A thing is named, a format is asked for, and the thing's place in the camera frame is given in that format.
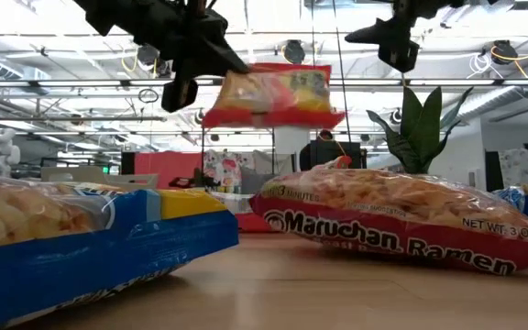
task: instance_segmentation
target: green leaf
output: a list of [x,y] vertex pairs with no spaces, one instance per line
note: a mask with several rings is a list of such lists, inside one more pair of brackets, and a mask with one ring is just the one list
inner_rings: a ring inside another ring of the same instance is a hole
[[414,94],[413,90],[404,87],[402,91],[402,109],[401,109],[401,135],[409,138],[411,133],[418,127],[421,122],[423,105]]
[[419,114],[418,120],[416,121],[416,127],[407,138],[412,149],[417,152],[423,163],[429,160],[429,156],[439,144],[439,118],[441,117],[441,108],[441,87],[437,87],[427,97],[423,111]]
[[462,94],[462,97],[460,97],[459,102],[457,102],[456,106],[449,110],[444,117],[441,119],[441,122],[439,124],[439,128],[444,128],[452,125],[454,121],[456,120],[457,114],[459,113],[459,109],[462,107],[462,104],[466,102],[466,99],[468,98],[468,95],[472,93],[472,90],[474,87],[470,87]]
[[429,156],[429,162],[431,162],[431,160],[433,160],[435,157],[437,157],[445,148],[446,148],[446,144],[447,144],[447,138],[449,137],[449,135],[451,134],[451,130],[454,129],[454,127],[459,124],[460,121],[457,120],[454,124],[452,124],[448,129],[447,131],[445,132],[445,136],[444,136],[444,139],[441,140],[441,142],[439,142],[439,145],[437,146],[437,148],[433,151],[433,153]]
[[384,119],[380,118],[375,112],[369,110],[367,112],[370,120],[384,129],[390,153],[401,161],[402,166],[408,173],[418,171],[417,169],[421,167],[421,159],[411,148],[407,139],[393,131]]

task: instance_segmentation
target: person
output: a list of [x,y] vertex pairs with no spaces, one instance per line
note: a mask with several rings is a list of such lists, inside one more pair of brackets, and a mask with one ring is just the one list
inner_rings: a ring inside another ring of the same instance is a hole
[[[334,135],[330,131],[324,129],[317,136],[317,141],[333,141]],[[308,143],[299,153],[299,167],[301,171],[308,171],[313,166],[317,164],[312,164],[311,162],[311,143]]]

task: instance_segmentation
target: ceiling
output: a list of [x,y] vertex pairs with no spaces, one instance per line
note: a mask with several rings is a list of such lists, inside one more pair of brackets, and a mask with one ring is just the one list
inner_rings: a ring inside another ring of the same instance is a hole
[[[528,56],[528,0],[500,2],[511,5],[494,8],[474,6],[470,7],[471,11],[462,13],[447,8],[440,10],[434,19],[420,19],[412,31],[413,40],[421,45],[419,60],[416,68],[405,78],[522,78],[513,64],[489,65],[488,55],[477,61],[478,54],[483,49],[489,50],[492,42],[498,39],[509,40],[520,57]],[[399,72],[378,60],[376,46],[348,44],[343,40],[346,33],[372,25],[377,17],[388,19],[391,16],[390,5],[362,0],[335,0],[334,13],[331,1],[316,3],[318,5],[312,11],[310,6],[300,0],[219,0],[214,9],[228,20],[226,40],[246,62],[286,62],[278,50],[287,40],[298,39],[302,41],[307,54],[305,62],[331,65],[332,79],[341,79],[342,68],[346,79],[401,78]],[[137,51],[138,45],[118,27],[114,27],[107,37],[99,36],[85,22],[81,8],[71,0],[0,0],[0,62],[17,72],[36,68],[43,77],[52,80],[152,79],[153,67],[138,62]],[[528,59],[521,60],[520,64],[527,71]],[[200,87],[197,101],[175,115],[161,110],[159,103],[141,102],[138,96],[142,89],[132,87],[125,91],[104,87],[62,87],[50,88],[46,94],[36,94],[17,88],[0,88],[0,103],[13,106],[8,108],[1,105],[0,114],[54,117],[79,114],[122,119],[137,117],[131,121],[85,121],[77,126],[69,121],[31,123],[33,127],[19,129],[40,132],[86,131],[91,134],[107,129],[122,132],[158,131],[162,135],[125,134],[126,143],[129,141],[132,148],[141,146],[143,149],[149,146],[153,149],[200,149],[200,134],[195,133],[200,132],[201,128],[194,123],[194,117],[200,109],[206,111],[213,105],[219,87]],[[153,91],[160,93],[160,89],[155,88]],[[445,89],[444,103],[454,102],[462,91],[461,88]],[[427,95],[426,89],[418,93],[422,101]],[[369,121],[366,110],[387,116],[401,106],[402,93],[400,89],[379,87],[374,90],[347,88],[346,93],[343,93],[335,88],[332,90],[331,102],[336,108],[348,111],[353,139],[359,140],[361,132],[379,131]],[[162,116],[168,120],[143,119],[152,116]],[[518,121],[519,118],[516,116],[510,120]],[[347,123],[340,124],[335,130],[346,131]],[[183,137],[182,131],[190,132],[190,135]],[[222,128],[214,132],[218,132],[221,138],[216,142],[207,138],[207,148],[269,149],[272,143],[268,131]],[[58,134],[48,135],[47,138],[50,139],[45,142],[58,146],[62,146],[64,141],[81,141],[103,148],[123,147],[123,142],[109,135],[73,137]],[[345,134],[338,135],[338,139],[347,140],[348,137]],[[371,140],[369,143],[376,145],[379,142]],[[90,149],[75,145],[71,145],[71,148]]]

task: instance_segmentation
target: white ceiling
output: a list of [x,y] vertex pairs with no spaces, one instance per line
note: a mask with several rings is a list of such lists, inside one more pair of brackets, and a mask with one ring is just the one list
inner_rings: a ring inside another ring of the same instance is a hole
[[[36,14],[20,5],[21,0],[0,0],[0,59],[16,67],[35,67],[50,75],[51,79],[134,79],[151,78],[151,68],[143,70],[140,65],[129,71],[135,62],[137,45],[132,38],[120,28],[114,27],[110,35],[102,38],[96,34],[84,20],[84,12],[71,0],[39,0],[32,1]],[[388,5],[375,4],[361,7],[339,8],[334,16],[333,10],[315,9],[313,20],[311,11],[301,7],[298,0],[249,1],[247,17],[244,0],[219,0],[214,9],[229,22],[226,40],[245,61],[285,62],[281,55],[274,55],[287,39],[300,39],[309,50],[305,61],[312,61],[312,45],[315,44],[319,53],[315,54],[315,63],[330,64],[332,77],[341,77],[341,67],[347,78],[400,78],[400,74],[380,62],[376,56],[375,46],[348,44],[343,40],[346,33],[357,28],[369,26],[376,17],[388,19],[391,9]],[[432,20],[420,19],[412,31],[413,38],[422,46],[422,52],[414,71],[407,78],[487,78],[492,68],[502,76],[513,74],[514,65],[492,65],[483,74],[473,74],[470,62],[482,48],[490,48],[496,39],[508,39],[519,54],[528,54],[528,11],[509,11],[495,15],[474,14],[463,19],[452,28],[441,28],[441,17],[445,11]],[[336,30],[339,31],[338,43]],[[40,55],[39,50],[45,47],[49,57]],[[528,66],[528,60],[521,65]],[[186,117],[192,117],[197,108],[211,107],[217,97],[219,87],[201,87],[200,95]],[[58,90],[55,93],[67,93]],[[427,93],[419,93],[424,100]],[[445,93],[444,102],[449,103],[458,97],[457,93]],[[59,107],[54,107],[47,115],[65,116],[66,114],[82,113],[85,116],[138,116],[144,107],[144,116],[166,116],[160,109],[160,104],[142,104],[136,96],[131,97],[136,112],[129,109],[126,98],[70,98],[62,101]],[[16,105],[29,110],[35,110],[35,100],[10,99]],[[56,99],[42,99],[41,105],[46,107]],[[402,104],[402,94],[393,92],[350,92],[344,95],[332,92],[331,101],[338,109],[349,111],[352,130],[364,131],[378,129],[366,115],[365,110],[374,110],[388,114],[393,108]],[[134,131],[197,131],[199,127],[189,125],[184,120],[185,111],[178,115],[169,115],[166,122],[120,122],[121,130]],[[67,130],[92,129],[85,126],[66,125]],[[336,130],[346,130],[342,123]],[[152,137],[152,143],[161,149],[196,149],[190,142],[175,136]],[[230,136],[221,138],[219,142],[207,142],[212,146],[266,146],[271,144],[270,136]]]

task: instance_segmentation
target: table surface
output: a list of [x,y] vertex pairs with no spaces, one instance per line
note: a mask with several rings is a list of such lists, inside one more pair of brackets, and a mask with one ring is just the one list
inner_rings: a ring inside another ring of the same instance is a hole
[[528,277],[369,260],[280,234],[14,329],[528,329]]

